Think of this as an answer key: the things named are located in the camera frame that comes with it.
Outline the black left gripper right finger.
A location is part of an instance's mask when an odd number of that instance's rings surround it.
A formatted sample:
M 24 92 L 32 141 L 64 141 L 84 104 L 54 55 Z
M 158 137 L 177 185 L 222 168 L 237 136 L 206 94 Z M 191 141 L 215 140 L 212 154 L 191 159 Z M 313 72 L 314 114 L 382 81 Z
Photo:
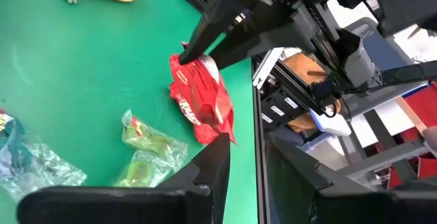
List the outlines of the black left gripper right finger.
M 437 176 L 371 191 L 278 137 L 266 145 L 282 224 L 437 224 Z

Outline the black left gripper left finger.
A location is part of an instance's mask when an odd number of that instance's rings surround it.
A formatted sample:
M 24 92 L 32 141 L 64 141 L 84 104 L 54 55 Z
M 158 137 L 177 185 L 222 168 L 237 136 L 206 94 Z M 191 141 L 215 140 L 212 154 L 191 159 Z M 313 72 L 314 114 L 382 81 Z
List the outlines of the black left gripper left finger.
M 230 138 L 221 133 L 154 188 L 52 186 L 20 200 L 19 224 L 222 224 Z

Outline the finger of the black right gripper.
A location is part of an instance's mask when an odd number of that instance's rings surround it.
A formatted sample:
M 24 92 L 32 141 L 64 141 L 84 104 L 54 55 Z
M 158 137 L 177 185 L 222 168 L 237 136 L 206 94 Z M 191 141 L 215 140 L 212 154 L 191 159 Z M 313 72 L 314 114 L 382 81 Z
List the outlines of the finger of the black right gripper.
M 274 48 L 294 47 L 314 52 L 316 47 L 311 40 L 315 35 L 316 24 L 306 12 L 291 16 L 279 11 L 254 14 L 235 26 L 209 56 L 223 69 Z
M 259 0 L 209 0 L 202 12 L 179 62 L 187 64 L 201 56 L 208 47 L 226 30 L 243 10 L 253 7 Z

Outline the red KitKat bar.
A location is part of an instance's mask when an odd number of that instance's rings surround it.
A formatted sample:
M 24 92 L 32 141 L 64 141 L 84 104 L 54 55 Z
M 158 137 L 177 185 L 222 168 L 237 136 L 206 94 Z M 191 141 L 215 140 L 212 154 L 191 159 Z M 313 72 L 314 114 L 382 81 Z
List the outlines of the red KitKat bar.
M 170 96 L 193 124 L 198 142 L 208 145 L 221 133 L 227 133 L 235 143 L 234 106 L 213 58 L 201 55 L 181 64 L 175 54 L 170 56 L 169 65 L 173 77 Z

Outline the black power supply box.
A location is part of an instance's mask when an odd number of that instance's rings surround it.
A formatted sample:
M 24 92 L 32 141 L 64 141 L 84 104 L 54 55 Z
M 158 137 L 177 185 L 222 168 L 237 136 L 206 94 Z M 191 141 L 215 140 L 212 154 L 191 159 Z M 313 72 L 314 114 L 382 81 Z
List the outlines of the black power supply box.
M 274 130 L 287 125 L 307 111 L 299 106 L 287 90 L 278 89 L 261 99 L 262 124 L 264 130 Z

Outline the white plastic box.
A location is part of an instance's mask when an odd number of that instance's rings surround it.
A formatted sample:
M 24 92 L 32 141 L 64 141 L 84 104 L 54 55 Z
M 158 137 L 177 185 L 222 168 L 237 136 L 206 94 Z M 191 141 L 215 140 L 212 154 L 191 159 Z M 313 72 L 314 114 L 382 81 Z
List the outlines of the white plastic box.
M 348 123 L 340 114 L 328 117 L 325 114 L 319 115 L 312 109 L 310 110 L 310 114 L 317 128 L 322 132 L 327 132 L 336 136 L 349 136 L 352 133 Z

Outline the grey plastic bin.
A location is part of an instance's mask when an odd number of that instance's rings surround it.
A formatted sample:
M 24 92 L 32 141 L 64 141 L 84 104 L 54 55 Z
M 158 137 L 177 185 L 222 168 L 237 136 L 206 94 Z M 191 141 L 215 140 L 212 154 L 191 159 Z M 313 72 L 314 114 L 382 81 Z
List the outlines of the grey plastic bin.
M 364 17 L 349 24 L 345 29 L 363 41 L 369 58 L 380 70 L 388 70 L 412 65 L 414 62 L 394 41 L 393 37 L 383 38 L 377 30 L 377 23 Z

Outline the green table mat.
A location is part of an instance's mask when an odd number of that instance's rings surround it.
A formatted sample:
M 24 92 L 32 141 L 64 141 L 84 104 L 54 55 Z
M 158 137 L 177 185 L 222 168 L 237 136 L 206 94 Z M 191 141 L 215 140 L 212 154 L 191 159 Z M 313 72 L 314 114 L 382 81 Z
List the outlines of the green table mat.
M 194 156 L 169 58 L 199 17 L 185 0 L 0 0 L 0 109 L 90 186 L 112 185 L 133 155 L 121 139 L 127 110 Z

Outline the red storage bin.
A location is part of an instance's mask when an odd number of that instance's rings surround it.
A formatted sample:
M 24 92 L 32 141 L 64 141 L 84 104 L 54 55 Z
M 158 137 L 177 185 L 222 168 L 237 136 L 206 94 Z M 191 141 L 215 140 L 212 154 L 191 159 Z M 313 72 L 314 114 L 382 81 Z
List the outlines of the red storage bin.
M 395 142 L 402 145 L 420 141 L 428 145 L 427 152 L 413 156 L 407 162 L 419 179 L 437 176 L 437 83 L 395 101 L 412 122 L 411 128 L 394 136 Z

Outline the silver frame bracket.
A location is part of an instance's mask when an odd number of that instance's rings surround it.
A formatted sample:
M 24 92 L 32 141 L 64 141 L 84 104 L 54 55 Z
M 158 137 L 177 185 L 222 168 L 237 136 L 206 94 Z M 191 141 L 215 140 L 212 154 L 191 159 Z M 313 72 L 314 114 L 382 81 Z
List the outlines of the silver frame bracket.
M 269 50 L 264 58 L 262 59 L 261 64 L 257 67 L 255 74 L 253 76 L 253 86 L 257 89 L 260 89 L 264 84 L 264 81 L 267 79 L 271 70 L 273 69 L 276 62 L 279 60 L 280 56 L 284 51 L 283 47 L 277 47 L 272 50 Z

